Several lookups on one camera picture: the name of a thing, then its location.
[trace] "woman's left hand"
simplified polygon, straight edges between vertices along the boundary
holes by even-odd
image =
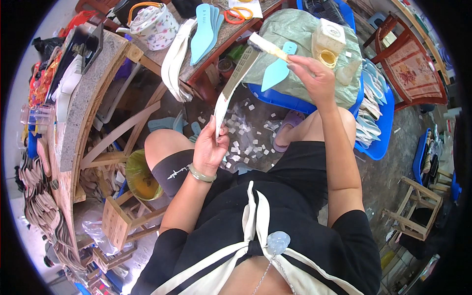
[[[194,167],[206,176],[213,176],[223,160],[229,147],[228,127],[221,126],[219,137],[215,141],[216,119],[212,115],[210,121],[198,135],[195,143]]]

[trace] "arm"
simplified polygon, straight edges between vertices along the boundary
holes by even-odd
[[[219,131],[218,146],[215,141],[216,120],[212,115],[207,126],[202,130],[195,143],[194,167],[208,176],[216,174],[218,166],[228,150],[228,128]],[[189,172],[179,191],[172,199],[160,224],[159,233],[170,228],[179,228],[187,233],[195,229],[198,216],[211,183],[196,179]]]
[[[344,213],[362,210],[362,184],[343,121],[334,100],[335,75],[319,61],[289,55],[289,68],[305,84],[323,122],[328,179],[328,226]]]

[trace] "black shorts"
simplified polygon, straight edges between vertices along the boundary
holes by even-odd
[[[167,196],[172,198],[177,194],[193,159],[194,150],[181,151],[163,159],[152,169],[152,175]],[[218,168],[217,178],[207,194],[205,203],[231,186],[251,180],[283,183],[295,189],[312,205],[318,215],[318,211],[328,203],[324,142],[292,142],[282,158],[267,173],[252,170],[237,175]]]

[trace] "teapot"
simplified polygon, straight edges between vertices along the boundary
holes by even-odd
[[[131,21],[133,10],[139,6],[148,6],[139,10]],[[118,28],[117,33],[126,33],[143,42],[149,50],[161,50],[172,44],[179,23],[163,3],[141,2],[132,6],[128,15],[128,28]]]

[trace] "black t-shirt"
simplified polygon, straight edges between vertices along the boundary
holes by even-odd
[[[336,220],[332,228],[328,228],[318,223],[307,200],[292,188],[275,182],[255,181],[253,190],[260,191],[269,202],[269,233],[286,232],[291,239],[288,247],[311,259],[328,274],[349,282],[364,294],[378,292],[382,273],[379,251],[364,212],[347,212]],[[162,233],[131,294],[148,295],[174,275],[217,250],[243,241],[241,220],[247,204],[247,184],[238,185],[212,200],[205,200],[195,230],[190,234],[181,229]],[[337,294],[346,294],[316,270],[283,256]],[[236,265],[247,258],[250,255],[241,257]]]

